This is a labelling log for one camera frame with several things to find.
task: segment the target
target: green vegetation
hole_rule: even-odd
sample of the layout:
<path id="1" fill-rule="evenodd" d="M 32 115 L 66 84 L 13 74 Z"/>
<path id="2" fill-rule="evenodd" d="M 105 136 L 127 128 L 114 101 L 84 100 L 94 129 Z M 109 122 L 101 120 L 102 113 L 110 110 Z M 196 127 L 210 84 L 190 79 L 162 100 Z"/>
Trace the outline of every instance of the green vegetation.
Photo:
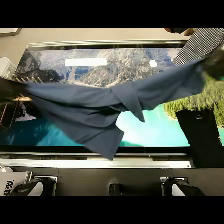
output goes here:
<path id="1" fill-rule="evenodd" d="M 188 110 L 214 110 L 218 127 L 224 127 L 224 81 L 206 77 L 206 85 L 201 94 L 186 97 L 164 104 L 166 114 L 176 118 L 176 112 Z"/>

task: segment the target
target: white wall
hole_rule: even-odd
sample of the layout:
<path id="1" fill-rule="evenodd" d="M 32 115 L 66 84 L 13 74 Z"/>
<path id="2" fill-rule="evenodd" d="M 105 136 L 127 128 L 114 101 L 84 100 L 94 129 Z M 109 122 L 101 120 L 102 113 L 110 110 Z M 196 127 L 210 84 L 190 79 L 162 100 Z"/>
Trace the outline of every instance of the white wall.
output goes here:
<path id="1" fill-rule="evenodd" d="M 16 32 L 18 28 L 0 28 L 0 33 L 12 33 Z"/>

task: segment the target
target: turquoise water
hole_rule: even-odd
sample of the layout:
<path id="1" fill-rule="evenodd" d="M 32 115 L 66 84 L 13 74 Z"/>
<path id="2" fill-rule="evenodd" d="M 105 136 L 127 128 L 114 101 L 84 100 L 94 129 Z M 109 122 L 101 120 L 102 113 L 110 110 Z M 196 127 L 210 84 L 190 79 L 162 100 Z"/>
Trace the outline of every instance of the turquoise water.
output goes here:
<path id="1" fill-rule="evenodd" d="M 163 105 L 152 111 L 143 111 L 145 122 L 139 121 L 131 112 L 123 112 L 117 126 L 124 131 L 121 146 L 175 147 L 189 146 L 177 121 L 171 120 Z M 224 145 L 224 129 L 219 129 Z M 41 118 L 15 122 L 10 132 L 1 133 L 0 144 L 37 146 L 79 146 L 54 124 Z"/>

